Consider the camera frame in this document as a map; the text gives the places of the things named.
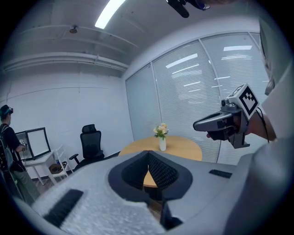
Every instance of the ceiling pipe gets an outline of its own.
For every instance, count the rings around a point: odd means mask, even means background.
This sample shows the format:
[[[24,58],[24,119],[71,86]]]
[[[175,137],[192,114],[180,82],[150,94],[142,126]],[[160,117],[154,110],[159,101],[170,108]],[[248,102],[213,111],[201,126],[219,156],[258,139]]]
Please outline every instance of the ceiling pipe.
[[[12,43],[11,45],[8,45],[7,48],[17,47],[17,46],[19,46],[21,44],[26,44],[26,43],[39,42],[39,41],[42,41],[42,40],[56,40],[56,41],[59,41],[59,40],[71,40],[71,41],[78,41],[78,42],[86,42],[86,43],[101,45],[101,46],[110,48],[112,50],[116,50],[116,51],[118,51],[120,53],[123,53],[125,55],[127,54],[125,51],[123,51],[123,50],[121,50],[121,49],[119,49],[119,48],[117,48],[115,46],[107,45],[105,43],[101,43],[101,42],[98,42],[98,41],[95,41],[95,40],[90,40],[90,39],[64,38],[64,35],[61,38],[55,37],[55,38],[42,38],[42,39],[34,39],[34,40],[20,41],[20,42],[16,42],[16,43]]]
[[[140,25],[139,23],[137,23],[130,16],[128,16],[128,15],[121,15],[121,18],[123,20],[125,20],[126,22],[128,22],[129,24],[131,24],[134,27],[136,27],[137,29],[139,29],[142,33],[146,33],[146,29],[144,29],[144,27],[142,25]]]
[[[26,29],[26,30],[24,30],[24,31],[22,31],[22,32],[20,32],[18,34],[23,34],[23,33],[29,32],[29,31],[34,31],[34,30],[43,29],[43,28],[61,28],[61,27],[68,27],[68,28],[70,28],[70,27],[72,27],[72,25],[44,25],[44,26],[39,26],[39,27],[34,27],[34,28]],[[122,37],[119,37],[119,36],[117,36],[115,34],[111,34],[111,33],[105,32],[102,29],[88,28],[88,27],[83,27],[83,26],[79,26],[79,28],[83,28],[83,29],[87,29],[87,30],[93,30],[93,31],[97,31],[97,32],[100,32],[100,33],[103,33],[103,34],[108,34],[108,35],[111,35],[111,36],[113,36],[115,38],[118,38],[120,40],[123,40],[123,41],[125,41],[125,42],[127,42],[127,43],[129,43],[129,44],[131,44],[131,45],[133,45],[133,46],[135,46],[137,48],[139,48],[136,44],[128,41],[127,39],[124,39]]]
[[[5,72],[50,63],[84,63],[125,71],[129,66],[101,56],[76,52],[49,52],[18,57],[2,66]]]

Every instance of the black rubber pad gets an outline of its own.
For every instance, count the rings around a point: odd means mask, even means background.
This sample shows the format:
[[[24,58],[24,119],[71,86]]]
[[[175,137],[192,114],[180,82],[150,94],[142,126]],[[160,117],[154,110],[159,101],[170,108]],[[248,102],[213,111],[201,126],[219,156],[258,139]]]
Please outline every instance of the black rubber pad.
[[[70,189],[43,218],[59,228],[82,195],[82,191]]]

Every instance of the glass wall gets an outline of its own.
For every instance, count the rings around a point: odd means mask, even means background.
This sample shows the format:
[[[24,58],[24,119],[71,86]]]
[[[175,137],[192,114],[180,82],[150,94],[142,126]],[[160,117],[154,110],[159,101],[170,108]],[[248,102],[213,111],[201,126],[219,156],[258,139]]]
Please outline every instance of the glass wall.
[[[251,34],[259,40],[259,34]],[[153,135],[164,122],[170,135],[197,143],[203,161],[237,164],[239,158],[266,143],[246,136],[250,147],[234,149],[228,141],[213,141],[192,124],[220,110],[220,100],[237,86],[248,83],[260,103],[268,77],[257,43],[249,33],[219,34],[195,40],[151,62],[126,80],[134,139]]]
[[[248,83],[260,102],[266,98],[268,76],[261,60],[259,48],[248,34],[225,34],[202,40],[217,72],[220,95],[225,99],[236,87]],[[267,141],[249,134],[245,141],[250,147],[234,149],[228,141],[222,141],[219,163],[237,164],[240,157],[255,152]]]
[[[138,71],[125,83],[134,140],[153,136],[153,129],[161,123],[161,119],[151,65]]]

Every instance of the wall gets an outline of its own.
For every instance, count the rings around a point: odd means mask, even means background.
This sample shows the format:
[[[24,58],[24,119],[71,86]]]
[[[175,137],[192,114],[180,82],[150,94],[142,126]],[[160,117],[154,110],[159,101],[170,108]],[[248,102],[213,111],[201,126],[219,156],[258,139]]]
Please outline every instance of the wall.
[[[78,153],[79,160],[82,127],[93,123],[102,132],[101,148],[109,156],[133,141],[125,84],[117,76],[108,68],[78,64],[16,70],[2,79],[0,105],[8,97],[15,132],[46,127],[51,149],[63,144],[67,155]],[[37,170],[45,175],[41,167]],[[28,172],[36,177],[32,169]]]
[[[244,14],[202,18],[187,26],[182,23],[182,27],[172,25],[179,29],[164,37],[156,37],[153,41],[151,40],[144,51],[133,59],[129,69],[122,76],[123,80],[128,79],[137,70],[161,54],[199,37],[240,30],[259,32],[258,17]]]

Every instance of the person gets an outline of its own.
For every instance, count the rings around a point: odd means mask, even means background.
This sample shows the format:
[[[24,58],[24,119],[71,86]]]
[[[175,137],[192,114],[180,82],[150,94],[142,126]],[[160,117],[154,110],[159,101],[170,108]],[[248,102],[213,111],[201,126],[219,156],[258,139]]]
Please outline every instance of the person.
[[[19,153],[25,149],[25,146],[20,144],[14,130],[10,127],[12,113],[13,109],[11,109],[8,105],[1,107],[0,117],[2,124],[0,125],[0,131],[4,134],[4,138],[13,158],[13,164],[10,168],[10,172],[17,180],[17,186],[23,199],[27,204],[31,205],[40,196],[40,193],[31,180],[19,156]]]

